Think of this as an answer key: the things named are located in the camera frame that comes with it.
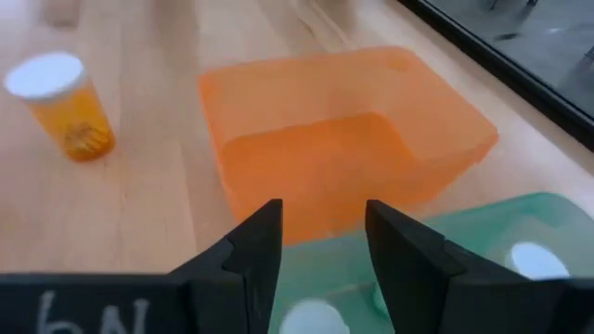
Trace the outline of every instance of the orange plastic container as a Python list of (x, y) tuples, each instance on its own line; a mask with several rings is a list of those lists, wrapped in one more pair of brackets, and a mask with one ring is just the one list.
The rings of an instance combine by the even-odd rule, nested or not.
[(433, 198), (496, 128), (416, 55), (382, 47), (256, 61), (199, 78), (219, 172), (242, 221), (284, 200), (284, 243), (358, 228), (367, 199)]

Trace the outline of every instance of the white lid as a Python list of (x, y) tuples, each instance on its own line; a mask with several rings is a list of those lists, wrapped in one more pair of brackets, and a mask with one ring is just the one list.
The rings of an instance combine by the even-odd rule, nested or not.
[(349, 334), (341, 314), (323, 300), (297, 303), (285, 316), (280, 334)]
[(507, 262), (516, 272), (533, 280), (570, 276), (563, 262), (551, 250), (534, 242), (513, 245)]
[(12, 69), (4, 80), (6, 90), (27, 100), (60, 96), (76, 88), (84, 78), (83, 62), (66, 52), (30, 58)]

